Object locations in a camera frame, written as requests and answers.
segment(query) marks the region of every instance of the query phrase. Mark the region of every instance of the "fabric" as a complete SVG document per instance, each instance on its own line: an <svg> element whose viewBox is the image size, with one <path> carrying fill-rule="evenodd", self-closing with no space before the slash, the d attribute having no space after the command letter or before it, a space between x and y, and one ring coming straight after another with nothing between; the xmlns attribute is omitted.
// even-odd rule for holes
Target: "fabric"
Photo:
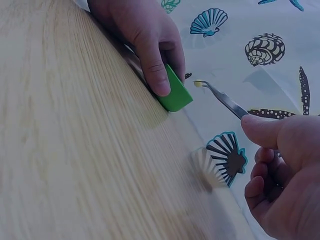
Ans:
<svg viewBox="0 0 320 240"><path fill-rule="evenodd" d="M87 0L73 0L80 8L90 12Z"/></svg>
<svg viewBox="0 0 320 240"><path fill-rule="evenodd" d="M240 120L193 81L209 82L266 119L320 115L320 1L158 1L176 23L183 44L185 86L194 99L184 110L256 238L272 239L244 198L259 147L244 135ZM84 1L77 3L88 9Z"/></svg>

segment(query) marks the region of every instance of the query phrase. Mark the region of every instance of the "knuckle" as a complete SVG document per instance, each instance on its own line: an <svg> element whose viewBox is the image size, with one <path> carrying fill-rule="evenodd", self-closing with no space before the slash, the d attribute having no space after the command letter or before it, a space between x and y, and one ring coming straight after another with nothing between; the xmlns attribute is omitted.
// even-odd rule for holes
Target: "knuckle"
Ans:
<svg viewBox="0 0 320 240"><path fill-rule="evenodd" d="M164 70L164 64L161 60L156 60L148 66L150 72L158 73Z"/></svg>

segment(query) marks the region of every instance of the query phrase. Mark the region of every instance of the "starfish print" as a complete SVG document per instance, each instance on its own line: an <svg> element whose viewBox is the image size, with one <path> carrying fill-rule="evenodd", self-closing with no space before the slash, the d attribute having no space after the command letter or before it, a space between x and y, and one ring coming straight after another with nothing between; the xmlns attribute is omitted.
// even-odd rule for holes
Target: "starfish print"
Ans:
<svg viewBox="0 0 320 240"><path fill-rule="evenodd" d="M261 0L260 2L258 2L258 4L267 4L267 3L272 3L275 2L277 0ZM289 0L290 3L295 6L297 9L299 9L301 12L303 12L305 9L300 5L300 3L298 2L298 0Z"/></svg>
<svg viewBox="0 0 320 240"><path fill-rule="evenodd" d="M308 78L302 66L299 68L299 81L301 86L302 115L308 116L310 110L310 89ZM294 112L289 112L286 110L271 110L266 108L251 109L248 111L248 113L262 118L278 120L296 115Z"/></svg>

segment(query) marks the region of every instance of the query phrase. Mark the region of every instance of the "metal tweezers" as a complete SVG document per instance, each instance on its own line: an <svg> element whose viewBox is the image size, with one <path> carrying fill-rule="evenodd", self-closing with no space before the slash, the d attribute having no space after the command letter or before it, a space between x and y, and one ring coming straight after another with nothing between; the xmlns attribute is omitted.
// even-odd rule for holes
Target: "metal tweezers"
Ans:
<svg viewBox="0 0 320 240"><path fill-rule="evenodd" d="M229 109L234 115L236 115L238 119L241 120L241 118L244 115L249 114L240 105L235 103L227 94L225 94L224 92L220 92L207 81L194 81L194 82L205 84L205 85L202 85L202 87L209 89L213 93L213 95L216 97L216 99L218 99L219 102L221 102L227 109ZM274 154L281 157L281 154L278 150L274 150Z"/></svg>

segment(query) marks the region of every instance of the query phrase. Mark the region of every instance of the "light wood surface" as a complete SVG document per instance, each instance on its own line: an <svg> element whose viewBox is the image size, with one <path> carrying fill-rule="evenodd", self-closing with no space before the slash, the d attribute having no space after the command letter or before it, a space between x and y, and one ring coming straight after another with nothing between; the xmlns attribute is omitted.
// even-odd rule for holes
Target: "light wood surface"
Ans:
<svg viewBox="0 0 320 240"><path fill-rule="evenodd" d="M0 1L1 240L251 240L201 147L71 0Z"/></svg>

